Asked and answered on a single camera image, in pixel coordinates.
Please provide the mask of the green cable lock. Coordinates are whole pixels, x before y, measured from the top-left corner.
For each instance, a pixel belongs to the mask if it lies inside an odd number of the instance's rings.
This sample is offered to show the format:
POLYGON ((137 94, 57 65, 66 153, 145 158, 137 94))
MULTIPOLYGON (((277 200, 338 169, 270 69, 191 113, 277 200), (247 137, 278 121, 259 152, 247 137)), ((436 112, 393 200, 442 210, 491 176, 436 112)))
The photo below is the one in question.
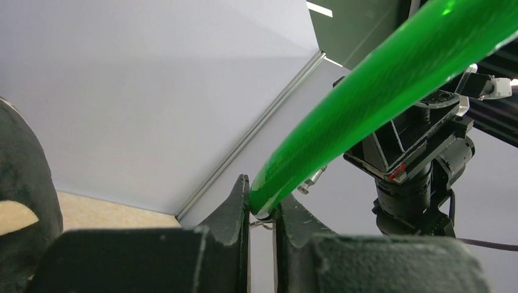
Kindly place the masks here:
POLYGON ((250 187, 260 220, 338 155, 517 37, 516 1, 428 1, 284 138, 250 187))

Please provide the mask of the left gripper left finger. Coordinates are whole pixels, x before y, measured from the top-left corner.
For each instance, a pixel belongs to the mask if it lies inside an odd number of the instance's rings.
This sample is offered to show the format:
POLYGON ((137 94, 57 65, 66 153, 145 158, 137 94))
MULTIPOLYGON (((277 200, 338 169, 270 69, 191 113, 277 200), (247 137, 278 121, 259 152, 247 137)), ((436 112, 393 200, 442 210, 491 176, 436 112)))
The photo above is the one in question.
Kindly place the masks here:
POLYGON ((249 178, 194 227, 71 230, 28 292, 249 292, 249 178))

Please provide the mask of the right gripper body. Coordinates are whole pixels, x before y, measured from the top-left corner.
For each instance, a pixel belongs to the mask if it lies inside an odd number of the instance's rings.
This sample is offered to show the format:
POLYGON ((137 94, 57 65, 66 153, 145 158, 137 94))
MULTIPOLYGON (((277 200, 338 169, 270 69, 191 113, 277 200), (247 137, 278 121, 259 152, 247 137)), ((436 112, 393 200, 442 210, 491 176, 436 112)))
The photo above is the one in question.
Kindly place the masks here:
POLYGON ((475 154, 468 108, 466 96, 436 90, 344 153, 374 178, 382 234, 454 237, 452 185, 475 154))

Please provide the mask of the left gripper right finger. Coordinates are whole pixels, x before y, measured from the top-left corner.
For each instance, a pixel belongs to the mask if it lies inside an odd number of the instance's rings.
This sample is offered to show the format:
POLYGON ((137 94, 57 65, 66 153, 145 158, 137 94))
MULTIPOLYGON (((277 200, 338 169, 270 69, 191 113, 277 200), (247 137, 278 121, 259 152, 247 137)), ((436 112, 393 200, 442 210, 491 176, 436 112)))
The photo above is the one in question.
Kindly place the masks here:
POLYGON ((275 209, 277 292, 490 292, 479 261, 449 237, 347 236, 294 197, 275 209))

